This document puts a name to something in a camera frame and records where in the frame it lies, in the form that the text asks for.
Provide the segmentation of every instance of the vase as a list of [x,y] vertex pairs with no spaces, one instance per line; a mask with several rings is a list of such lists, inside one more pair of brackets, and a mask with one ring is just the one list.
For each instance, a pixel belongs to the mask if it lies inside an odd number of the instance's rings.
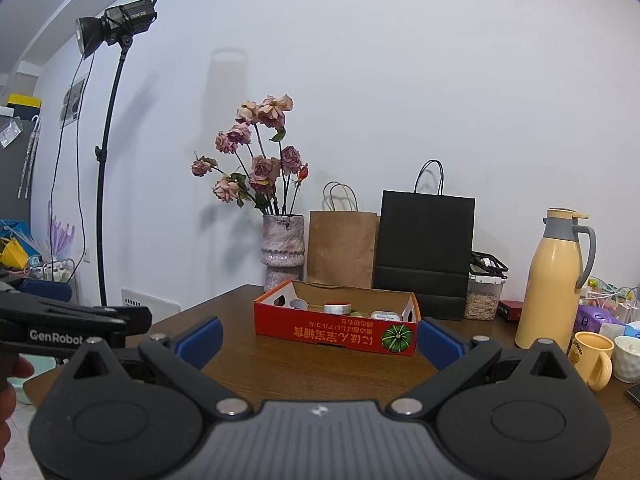
[[262,216],[262,254],[267,266],[264,290],[286,280],[300,280],[305,264],[305,218]]

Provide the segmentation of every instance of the finger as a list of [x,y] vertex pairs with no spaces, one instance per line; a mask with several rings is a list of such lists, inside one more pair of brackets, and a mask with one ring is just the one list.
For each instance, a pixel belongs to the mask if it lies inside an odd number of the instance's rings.
[[15,390],[7,383],[0,392],[0,420],[7,420],[15,410]]
[[12,377],[20,377],[23,379],[27,379],[34,374],[35,370],[33,369],[33,365],[27,361],[24,357],[18,358],[14,366],[14,371],[12,372]]
[[11,440],[11,429],[6,422],[0,424],[0,449],[4,449]]

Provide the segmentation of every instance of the yellow bag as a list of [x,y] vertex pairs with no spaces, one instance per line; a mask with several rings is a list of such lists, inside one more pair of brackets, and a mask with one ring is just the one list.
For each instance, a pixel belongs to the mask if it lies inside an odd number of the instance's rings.
[[24,252],[22,246],[18,243],[16,238],[9,240],[8,238],[0,238],[3,242],[6,242],[4,251],[0,254],[0,264],[3,264],[11,269],[23,270],[27,266],[29,257]]

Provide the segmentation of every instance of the wooden table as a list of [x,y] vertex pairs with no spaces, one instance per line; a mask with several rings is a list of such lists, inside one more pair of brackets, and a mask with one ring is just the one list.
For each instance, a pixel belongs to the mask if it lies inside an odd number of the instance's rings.
[[[203,372],[259,407],[265,399],[376,399],[385,406],[393,398],[436,373],[416,351],[412,357],[357,352],[330,346],[284,341],[254,333],[253,300],[262,289],[245,285],[157,323],[152,331],[177,335],[205,316],[218,316],[225,330],[222,350]],[[466,336],[488,335],[513,347],[516,325],[501,319],[444,322]],[[137,344],[143,336],[129,339]],[[57,372],[25,383],[37,406]],[[596,396],[611,424],[613,441],[598,480],[631,480],[640,476],[640,410],[624,396],[628,384],[612,378]]]

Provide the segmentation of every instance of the purple tissue pack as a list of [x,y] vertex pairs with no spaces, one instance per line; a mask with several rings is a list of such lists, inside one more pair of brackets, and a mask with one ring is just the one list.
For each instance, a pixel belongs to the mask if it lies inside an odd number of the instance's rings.
[[575,316],[574,332],[595,332],[599,334],[603,323],[624,324],[604,308],[579,305],[578,314]]

